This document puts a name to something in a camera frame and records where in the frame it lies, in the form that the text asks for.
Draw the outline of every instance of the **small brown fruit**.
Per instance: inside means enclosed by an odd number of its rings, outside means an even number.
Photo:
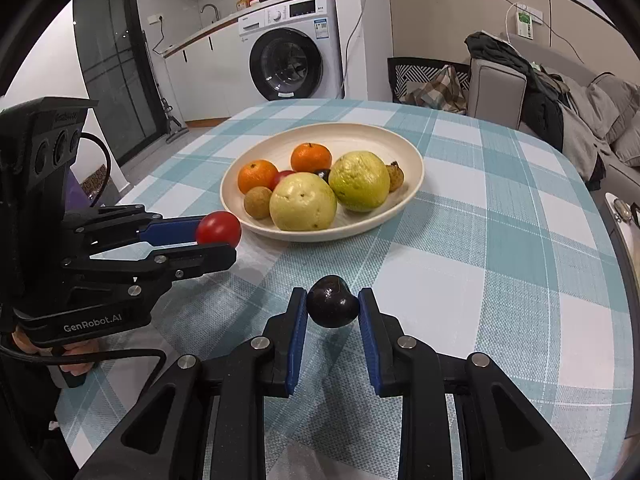
[[[389,172],[389,179],[391,181],[389,185],[389,193],[393,193],[396,189],[402,186],[404,182],[404,173],[398,166],[396,161],[386,165],[386,170]]]
[[[269,216],[271,189],[264,186],[251,188],[244,196],[244,210],[256,220]]]

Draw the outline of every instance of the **dark purple fruit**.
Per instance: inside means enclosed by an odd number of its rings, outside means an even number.
[[[358,317],[360,303],[347,283],[340,276],[331,274],[320,278],[309,289],[306,310],[316,324],[338,328]]]
[[[316,174],[317,176],[319,176],[322,180],[324,180],[326,183],[329,183],[329,172],[331,170],[318,170],[318,171],[314,171],[314,174]]]

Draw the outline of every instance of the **beige plate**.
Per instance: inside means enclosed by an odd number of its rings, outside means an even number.
[[[244,211],[244,195],[238,189],[238,173],[245,165],[258,158],[270,160],[279,171],[290,170],[291,152],[304,142],[326,146],[334,158],[354,150],[367,150],[379,156],[385,164],[398,162],[404,172],[404,184],[390,193],[385,203],[369,213],[353,213],[338,203],[334,223],[321,231],[281,231],[270,218],[255,220]],[[236,158],[220,184],[220,200],[224,208],[236,215],[243,229],[249,229],[269,238],[297,242],[324,242],[357,235],[379,226],[402,211],[411,200],[424,178],[422,156],[406,139],[377,126],[349,123],[321,123],[301,126],[269,137]]]

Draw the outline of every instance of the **faucet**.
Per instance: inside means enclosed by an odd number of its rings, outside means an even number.
[[[200,13],[202,14],[204,9],[206,9],[207,7],[213,7],[213,10],[216,11],[216,22],[219,21],[220,20],[220,13],[218,12],[218,8],[214,4],[205,4],[205,5],[203,5],[202,8],[200,9]]]

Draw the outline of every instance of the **plaid cloth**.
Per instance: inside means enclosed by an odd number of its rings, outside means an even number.
[[[489,354],[533,402],[592,478],[608,479],[625,435],[633,378],[625,289],[609,237],[580,177],[533,137],[429,108],[349,100],[271,102],[199,137],[123,203],[165,217],[220,209],[230,163],[255,143],[300,126],[384,126],[424,155],[426,176],[404,212],[356,237],[297,244],[242,234],[228,272],[175,283],[146,328],[110,348],[156,346],[210,358],[261,333],[294,286],[339,274],[372,286],[380,310],[437,352]],[[145,244],[105,257],[139,258]],[[83,463],[136,397],[153,359],[105,362],[65,390],[58,420]],[[452,399],[454,468],[461,477]],[[357,323],[309,322],[290,399],[266,399],[269,478],[396,478],[401,400],[369,385]]]
[[[444,66],[433,79],[422,83],[400,100],[408,105],[466,114],[466,99],[460,88],[456,69],[451,65]]]

